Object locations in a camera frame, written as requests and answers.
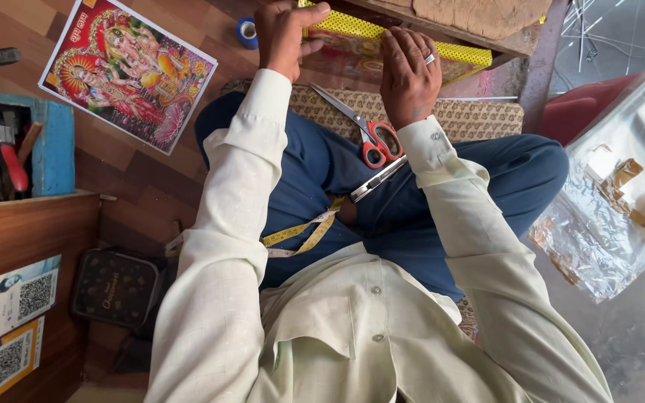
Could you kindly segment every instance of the man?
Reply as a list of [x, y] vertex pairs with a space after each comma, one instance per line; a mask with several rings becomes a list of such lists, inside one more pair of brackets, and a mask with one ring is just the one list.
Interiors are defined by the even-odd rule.
[[[301, 48], [302, 28], [329, 10], [259, 10], [248, 95], [196, 122], [210, 171], [158, 315], [146, 402], [610, 402], [517, 239], [564, 182], [562, 149], [529, 135], [452, 147], [430, 115], [442, 76], [424, 35], [383, 34], [381, 95], [409, 169], [357, 205], [354, 227], [379, 235], [336, 219], [310, 251], [268, 259], [261, 234], [374, 174], [351, 143], [287, 112], [298, 57], [320, 48]], [[462, 294], [482, 349], [457, 326]]]

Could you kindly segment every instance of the blue tape roll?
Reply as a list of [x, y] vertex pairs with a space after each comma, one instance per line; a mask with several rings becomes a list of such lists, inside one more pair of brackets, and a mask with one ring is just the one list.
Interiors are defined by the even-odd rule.
[[255, 33], [255, 20], [247, 17], [241, 18], [236, 27], [238, 40], [245, 46], [246, 49], [258, 49], [258, 37]]

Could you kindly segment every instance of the qr code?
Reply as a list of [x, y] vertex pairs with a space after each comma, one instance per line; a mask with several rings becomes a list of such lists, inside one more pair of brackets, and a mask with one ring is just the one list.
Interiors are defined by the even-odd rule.
[[54, 283], [54, 272], [48, 272], [39, 278], [22, 284], [19, 291], [18, 321], [28, 318], [49, 304]]
[[0, 348], [0, 386], [29, 365], [29, 354], [31, 354], [31, 331]]

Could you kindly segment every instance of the scissors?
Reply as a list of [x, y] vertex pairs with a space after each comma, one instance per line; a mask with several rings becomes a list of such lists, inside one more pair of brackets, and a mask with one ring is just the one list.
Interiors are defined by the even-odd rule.
[[402, 156], [402, 145], [397, 138], [397, 133], [388, 125], [382, 122], [367, 122], [362, 115], [345, 105], [343, 101], [337, 99], [322, 87], [315, 83], [310, 83], [312, 87], [327, 102], [336, 107], [345, 116], [352, 119], [360, 126], [360, 135], [363, 138], [363, 161], [365, 165], [372, 169], [381, 167], [386, 160], [397, 160]]

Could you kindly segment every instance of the shirt cuff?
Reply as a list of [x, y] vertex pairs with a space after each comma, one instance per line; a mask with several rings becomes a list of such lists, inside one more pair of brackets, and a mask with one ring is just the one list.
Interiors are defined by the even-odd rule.
[[434, 115], [401, 128], [397, 131], [397, 137], [416, 174], [437, 171], [443, 167], [450, 154], [456, 156], [452, 143]]
[[277, 71], [259, 69], [238, 113], [285, 126], [292, 84]]

